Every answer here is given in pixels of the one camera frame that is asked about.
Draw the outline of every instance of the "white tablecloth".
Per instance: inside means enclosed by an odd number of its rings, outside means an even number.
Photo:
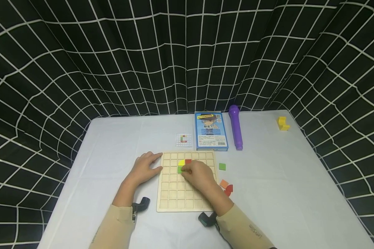
[[[289,131],[279,131],[278,116],[287,116]],[[219,178],[234,185],[231,199],[279,249],[374,248],[287,111],[241,112],[243,151],[235,149],[227,113],[224,119],[230,148],[215,152],[227,164]],[[192,114],[93,120],[38,248],[88,248],[137,156],[187,150],[175,147],[176,133],[194,134]],[[156,212],[157,191],[156,176],[135,195],[151,204],[138,214],[131,249],[229,248],[198,212]]]

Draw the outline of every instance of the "curtain fold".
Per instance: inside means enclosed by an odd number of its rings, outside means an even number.
[[[374,0],[0,1],[0,244],[37,246],[94,118],[232,104],[289,110],[374,241]]]

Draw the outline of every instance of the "sleeve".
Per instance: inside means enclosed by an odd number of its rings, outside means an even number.
[[[234,206],[216,218],[220,233],[233,249],[271,249],[271,241],[249,218]]]
[[[111,205],[89,249],[127,249],[135,223],[132,207]]]

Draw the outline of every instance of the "pattern card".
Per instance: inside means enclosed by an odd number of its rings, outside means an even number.
[[[176,134],[176,147],[192,147],[191,133],[177,133]]]

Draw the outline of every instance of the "blue game box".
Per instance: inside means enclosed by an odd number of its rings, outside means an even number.
[[[223,115],[220,112],[195,113],[195,142],[197,150],[229,149]]]

